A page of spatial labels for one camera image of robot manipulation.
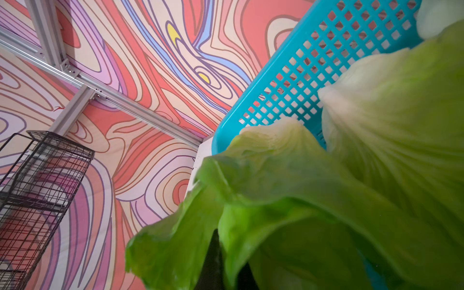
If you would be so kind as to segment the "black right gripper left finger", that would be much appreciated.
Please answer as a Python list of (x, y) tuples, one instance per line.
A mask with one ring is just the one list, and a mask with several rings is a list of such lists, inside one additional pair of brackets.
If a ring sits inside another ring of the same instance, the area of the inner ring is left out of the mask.
[(215, 230), (194, 290), (224, 290), (222, 249)]

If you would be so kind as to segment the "chinese cabbage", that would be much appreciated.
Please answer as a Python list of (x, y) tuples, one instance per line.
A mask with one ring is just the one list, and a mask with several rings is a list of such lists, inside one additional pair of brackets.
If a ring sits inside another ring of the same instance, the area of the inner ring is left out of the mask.
[(426, 40), (463, 19), (463, 0), (423, 0), (418, 10), (416, 28), (418, 35)]
[(356, 61), (318, 92), (326, 148), (356, 179), (464, 243), (464, 23)]

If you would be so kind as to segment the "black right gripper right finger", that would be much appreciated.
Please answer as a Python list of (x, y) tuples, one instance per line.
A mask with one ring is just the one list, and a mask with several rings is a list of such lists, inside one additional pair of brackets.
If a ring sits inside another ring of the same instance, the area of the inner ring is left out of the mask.
[(246, 263), (238, 274), (237, 290), (259, 290), (249, 263)]

